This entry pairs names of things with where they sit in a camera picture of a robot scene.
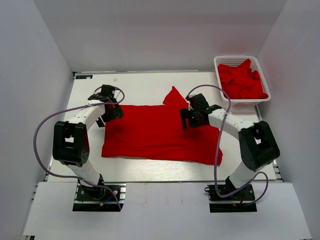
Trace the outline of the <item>red t shirt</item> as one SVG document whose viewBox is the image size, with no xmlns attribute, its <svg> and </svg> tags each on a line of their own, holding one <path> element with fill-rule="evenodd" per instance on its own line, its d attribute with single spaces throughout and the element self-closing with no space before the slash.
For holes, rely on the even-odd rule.
<svg viewBox="0 0 320 240">
<path fill-rule="evenodd" d="M 123 117 L 105 126 L 101 156 L 220 165 L 219 129 L 205 125 L 184 130 L 180 110 L 187 107 L 175 87 L 161 105 L 122 105 Z"/>
</svg>

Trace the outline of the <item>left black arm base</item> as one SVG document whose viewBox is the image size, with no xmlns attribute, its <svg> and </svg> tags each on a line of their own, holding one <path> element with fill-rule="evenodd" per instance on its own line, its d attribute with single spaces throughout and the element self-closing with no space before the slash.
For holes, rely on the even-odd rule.
<svg viewBox="0 0 320 240">
<path fill-rule="evenodd" d="M 96 188 L 78 184 L 75 192 L 73 212 L 120 212 L 125 203 L 126 184 L 109 184 L 108 188 Z"/>
</svg>

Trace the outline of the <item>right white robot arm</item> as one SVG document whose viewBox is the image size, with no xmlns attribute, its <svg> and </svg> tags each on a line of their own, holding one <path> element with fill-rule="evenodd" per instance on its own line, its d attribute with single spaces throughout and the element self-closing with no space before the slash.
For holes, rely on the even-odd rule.
<svg viewBox="0 0 320 240">
<path fill-rule="evenodd" d="M 243 186 L 280 156 L 269 124 L 241 119 L 216 104 L 210 106 L 201 93 L 187 96 L 186 100 L 189 107 L 180 110 L 183 129 L 211 126 L 238 140 L 241 163 L 225 180 L 226 195 L 238 199 L 244 193 Z"/>
</svg>

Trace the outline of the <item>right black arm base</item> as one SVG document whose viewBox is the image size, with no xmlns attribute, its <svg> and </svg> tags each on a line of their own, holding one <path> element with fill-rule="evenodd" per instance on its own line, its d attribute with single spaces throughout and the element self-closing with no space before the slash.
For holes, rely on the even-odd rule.
<svg viewBox="0 0 320 240">
<path fill-rule="evenodd" d="M 229 197 L 219 197 L 215 185 L 204 188 L 208 194 L 210 213 L 254 213 L 257 212 L 255 193 L 251 184 Z"/>
</svg>

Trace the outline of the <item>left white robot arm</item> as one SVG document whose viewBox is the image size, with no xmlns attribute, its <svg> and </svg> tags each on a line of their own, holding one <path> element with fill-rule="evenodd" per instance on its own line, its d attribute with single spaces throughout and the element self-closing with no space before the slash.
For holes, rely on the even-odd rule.
<svg viewBox="0 0 320 240">
<path fill-rule="evenodd" d="M 87 99 L 73 117 L 54 125 L 52 156 L 73 171 L 79 182 L 89 186 L 88 193 L 99 200 L 105 196 L 103 177 L 90 162 L 88 131 L 97 124 L 103 128 L 107 122 L 120 119 L 124 112 L 117 101 L 119 88 L 103 84 Z"/>
</svg>

